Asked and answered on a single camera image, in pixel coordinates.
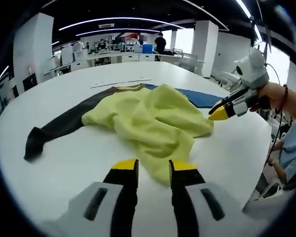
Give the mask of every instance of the yellow towel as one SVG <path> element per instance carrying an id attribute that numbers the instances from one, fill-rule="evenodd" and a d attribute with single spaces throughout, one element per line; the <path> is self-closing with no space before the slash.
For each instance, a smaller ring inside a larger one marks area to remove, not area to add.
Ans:
<path id="1" fill-rule="evenodd" d="M 214 123 L 177 90 L 117 92 L 82 116 L 84 125 L 101 124 L 136 144 L 137 157 L 151 176 L 169 185 L 169 159 L 186 161 L 193 137 L 212 132 Z"/>

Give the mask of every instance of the window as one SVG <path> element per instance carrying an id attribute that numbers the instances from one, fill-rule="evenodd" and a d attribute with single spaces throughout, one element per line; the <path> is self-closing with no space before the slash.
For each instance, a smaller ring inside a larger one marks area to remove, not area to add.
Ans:
<path id="1" fill-rule="evenodd" d="M 265 48 L 265 42 L 259 43 L 260 51 L 263 52 Z M 281 85 L 284 85 L 287 82 L 288 71 L 290 68 L 290 57 L 279 50 L 278 48 L 272 46 L 272 53 L 270 52 L 269 46 L 267 47 L 267 59 L 266 62 L 271 64 L 276 70 L 278 77 L 280 79 Z M 278 83 L 276 73 L 271 66 L 266 67 L 270 81 Z"/>
<path id="2" fill-rule="evenodd" d="M 178 30 L 175 48 L 182 49 L 184 53 L 192 52 L 194 29 Z"/>
<path id="3" fill-rule="evenodd" d="M 166 48 L 170 48 L 172 31 L 163 31 L 163 38 L 166 40 Z"/>

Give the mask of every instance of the red bracelet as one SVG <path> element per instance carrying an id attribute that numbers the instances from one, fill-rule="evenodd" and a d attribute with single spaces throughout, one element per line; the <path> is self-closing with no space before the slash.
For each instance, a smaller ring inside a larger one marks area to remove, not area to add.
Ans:
<path id="1" fill-rule="evenodd" d="M 283 97 L 283 100 L 282 100 L 282 103 L 281 103 L 281 106 L 277 109 L 275 109 L 275 114 L 279 114 L 281 112 L 281 110 L 283 109 L 286 101 L 287 101 L 287 97 L 288 97 L 288 87 L 286 84 L 283 85 L 283 87 L 285 87 L 285 94 L 284 94 L 284 97 Z"/>

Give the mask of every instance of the black cloth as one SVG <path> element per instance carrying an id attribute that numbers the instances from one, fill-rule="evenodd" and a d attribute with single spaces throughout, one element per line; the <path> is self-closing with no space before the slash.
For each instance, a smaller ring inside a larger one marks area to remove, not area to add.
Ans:
<path id="1" fill-rule="evenodd" d="M 155 39 L 154 42 L 157 45 L 156 51 L 160 54 L 163 54 L 164 48 L 166 47 L 166 44 L 167 44 L 166 40 L 163 37 L 158 37 Z"/>
<path id="2" fill-rule="evenodd" d="M 117 88 L 111 87 L 82 101 L 44 127 L 34 127 L 26 141 L 24 159 L 27 161 L 34 160 L 43 152 L 43 146 L 46 142 L 68 135 L 83 127 L 82 116 L 93 109 L 103 98 L 115 92 L 117 92 Z"/>
<path id="3" fill-rule="evenodd" d="M 107 44 L 106 43 L 99 43 L 98 44 L 98 50 L 100 49 L 106 49 L 107 48 Z"/>

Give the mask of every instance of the person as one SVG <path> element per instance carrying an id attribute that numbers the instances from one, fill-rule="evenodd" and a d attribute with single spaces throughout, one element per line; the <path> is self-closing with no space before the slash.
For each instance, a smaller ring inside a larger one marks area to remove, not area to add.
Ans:
<path id="1" fill-rule="evenodd" d="M 90 52 L 90 44 L 89 42 L 87 42 L 87 44 L 85 45 L 85 48 L 88 50 L 88 53 Z"/>
<path id="2" fill-rule="evenodd" d="M 275 83 L 269 82 L 259 91 L 259 97 L 268 96 L 272 108 L 280 108 L 283 103 L 285 88 Z M 291 129 L 283 138 L 274 145 L 273 150 L 282 149 L 280 160 L 270 156 L 267 162 L 274 166 L 274 169 L 283 184 L 286 184 L 296 174 L 296 93 L 288 89 L 288 96 L 283 105 L 283 110 L 290 113 L 295 119 Z"/>
<path id="3" fill-rule="evenodd" d="M 159 54 L 163 54 L 164 53 L 164 48 L 166 47 L 166 40 L 163 38 L 163 34 L 162 33 L 158 33 L 159 37 L 155 39 L 155 44 L 156 44 L 156 51 Z"/>
<path id="4" fill-rule="evenodd" d="M 84 44 L 82 42 L 78 40 L 76 43 L 74 43 L 73 45 L 74 52 L 79 52 L 79 51 L 82 51 L 83 49 L 84 49 Z"/>
<path id="5" fill-rule="evenodd" d="M 106 48 L 107 48 L 107 44 L 104 42 L 103 39 L 101 39 L 100 43 L 98 44 L 97 49 L 100 50 L 100 49 L 106 49 Z"/>

